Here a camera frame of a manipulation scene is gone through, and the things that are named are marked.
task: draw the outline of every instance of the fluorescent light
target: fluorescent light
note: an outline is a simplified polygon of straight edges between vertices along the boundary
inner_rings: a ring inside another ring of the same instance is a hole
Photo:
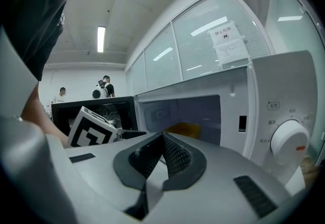
[[[206,73],[202,73],[201,75],[205,75],[205,74],[208,74],[208,73],[212,73],[212,72],[206,72]]]
[[[212,27],[215,27],[215,26],[217,26],[217,25],[219,25],[219,24],[222,24],[222,23],[225,23],[225,22],[227,22],[227,21],[228,21],[227,17],[224,16],[224,17],[222,17],[222,18],[220,18],[220,19],[218,19],[218,20],[215,20],[215,21],[213,21],[213,22],[211,22],[211,23],[208,23],[208,24],[202,26],[201,28],[199,28],[199,29],[197,29],[197,30],[191,32],[191,35],[192,35],[192,36],[196,36],[196,35],[198,35],[198,34],[200,34],[200,33],[203,33],[204,31],[206,31],[206,30],[208,30],[208,29],[210,29],[210,28],[212,28]]]
[[[104,52],[105,27],[98,27],[97,33],[97,51]]]
[[[190,68],[190,69],[188,69],[187,71],[194,70],[194,69],[199,68],[199,67],[202,67],[202,65],[199,65],[199,66],[196,66],[196,67]]]
[[[173,48],[168,48],[165,51],[163,51],[161,54],[159,54],[155,59],[153,59],[154,61],[159,60],[161,57],[163,57],[165,54],[169,53],[170,51],[172,51]]]
[[[302,15],[300,15],[300,16],[286,16],[286,17],[280,17],[278,22],[295,21],[295,20],[301,20],[302,18],[303,18]]]

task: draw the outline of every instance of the person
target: person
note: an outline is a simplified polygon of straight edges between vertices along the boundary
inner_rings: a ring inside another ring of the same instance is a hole
[[[111,79],[109,76],[104,76],[103,77],[103,82],[106,82],[105,88],[107,90],[107,97],[108,98],[114,98],[115,93],[114,93],[114,86],[111,84]]]
[[[52,104],[56,103],[63,103],[64,102],[64,96],[67,94],[66,88],[61,88],[60,92],[56,94],[52,100]]]
[[[45,63],[63,32],[63,9],[67,0],[14,0],[6,14],[4,28],[13,47],[38,81]],[[64,147],[68,137],[49,119],[39,98],[39,86],[32,91],[21,118],[37,124],[45,134],[57,136]]]

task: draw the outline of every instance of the black shirt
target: black shirt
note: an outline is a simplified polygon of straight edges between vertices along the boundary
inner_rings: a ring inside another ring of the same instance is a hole
[[[114,87],[112,84],[106,86],[108,97],[111,98],[112,94],[114,94]]]
[[[5,30],[18,55],[39,80],[63,25],[67,0],[15,0]]]

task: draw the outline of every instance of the white shirt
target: white shirt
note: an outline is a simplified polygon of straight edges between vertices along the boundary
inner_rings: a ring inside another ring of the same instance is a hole
[[[52,102],[55,103],[62,103],[64,102],[64,96],[60,96],[60,94],[55,95]]]

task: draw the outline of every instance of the ceiling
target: ceiling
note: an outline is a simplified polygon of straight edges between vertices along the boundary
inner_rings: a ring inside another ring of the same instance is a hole
[[[125,64],[134,38],[143,35],[173,0],[68,0],[64,31],[49,63]],[[106,27],[104,53],[97,53],[98,26]]]

